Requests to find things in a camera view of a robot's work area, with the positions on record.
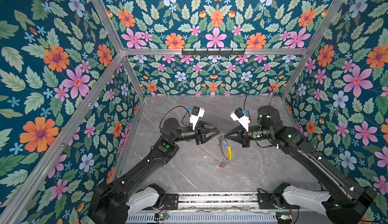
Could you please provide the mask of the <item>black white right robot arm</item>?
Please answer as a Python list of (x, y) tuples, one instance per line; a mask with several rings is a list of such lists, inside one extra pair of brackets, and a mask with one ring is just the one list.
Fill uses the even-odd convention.
[(269, 143), (303, 165), (325, 191), (309, 191), (281, 183), (273, 191), (275, 206), (297, 205), (323, 214), (334, 224), (357, 224), (362, 221), (377, 193), (362, 187), (335, 168), (300, 131), (284, 126), (280, 113), (273, 106), (258, 108), (258, 125), (252, 126), (248, 112), (238, 108), (230, 114), (239, 126), (224, 135), (226, 140), (249, 147), (251, 141)]

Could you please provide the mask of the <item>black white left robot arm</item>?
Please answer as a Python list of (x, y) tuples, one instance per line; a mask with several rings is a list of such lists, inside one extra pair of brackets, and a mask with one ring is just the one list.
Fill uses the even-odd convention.
[(96, 224), (124, 224), (129, 212), (137, 213), (142, 207), (130, 204), (136, 189), (156, 170), (166, 165), (179, 151), (177, 142), (195, 140), (205, 144), (220, 133), (217, 126), (199, 121), (195, 127), (182, 127), (178, 120), (164, 121), (160, 137), (148, 155), (121, 177), (99, 184), (93, 192), (87, 216)]

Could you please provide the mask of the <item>red-capped key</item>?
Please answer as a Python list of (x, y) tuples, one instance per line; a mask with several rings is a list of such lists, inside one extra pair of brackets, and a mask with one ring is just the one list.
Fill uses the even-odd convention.
[(219, 167), (220, 167), (220, 168), (226, 167), (226, 162), (225, 162), (225, 161), (221, 162), (221, 163), (219, 164)]

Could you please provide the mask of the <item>large keyring with yellow sleeve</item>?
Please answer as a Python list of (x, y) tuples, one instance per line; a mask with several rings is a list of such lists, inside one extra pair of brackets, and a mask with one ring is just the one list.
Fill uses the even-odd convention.
[(218, 138), (217, 145), (218, 145), (218, 147), (220, 149), (220, 152), (221, 152), (224, 160), (231, 160), (231, 158), (232, 158), (231, 147), (229, 146), (229, 144), (228, 144), (227, 147), (223, 147), (223, 142), (224, 142), (224, 140), (222, 138), (223, 135), (224, 134), (220, 135), (220, 137)]

